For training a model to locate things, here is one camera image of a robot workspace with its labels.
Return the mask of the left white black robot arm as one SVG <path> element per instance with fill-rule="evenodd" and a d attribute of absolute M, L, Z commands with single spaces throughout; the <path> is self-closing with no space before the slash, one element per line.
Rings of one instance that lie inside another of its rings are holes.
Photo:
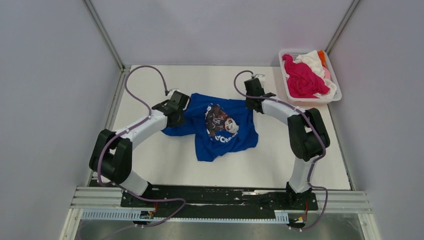
<path fill-rule="evenodd" d="M 89 168 L 98 177 L 105 177 L 113 184 L 134 194 L 140 206 L 149 206 L 153 193 L 149 182 L 132 169 L 133 150 L 153 134 L 166 128 L 179 127 L 185 123 L 184 111 L 190 97 L 173 90 L 170 97 L 148 109 L 148 114 L 118 131 L 102 130 L 95 142 Z"/>

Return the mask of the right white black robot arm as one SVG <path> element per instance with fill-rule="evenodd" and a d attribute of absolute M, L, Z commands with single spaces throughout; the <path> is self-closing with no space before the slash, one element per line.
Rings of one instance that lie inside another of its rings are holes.
<path fill-rule="evenodd" d="M 271 116 L 288 127 L 289 144 L 295 156 L 292 175 L 287 182 L 286 204 L 298 209 L 312 192 L 311 178 L 315 164 L 326 155 L 330 138 L 316 108 L 302 109 L 293 106 L 275 94 L 265 93 L 260 80 L 252 77 L 244 82 L 246 107 Z"/>

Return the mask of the blue graphic t-shirt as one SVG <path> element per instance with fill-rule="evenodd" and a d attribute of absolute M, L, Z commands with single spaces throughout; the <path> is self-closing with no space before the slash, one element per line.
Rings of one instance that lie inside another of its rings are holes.
<path fill-rule="evenodd" d="M 185 123 L 162 130 L 170 137 L 194 135 L 195 155 L 199 162 L 213 162 L 227 153 L 257 146 L 253 111 L 245 100 L 225 99 L 193 93 L 184 112 Z"/>

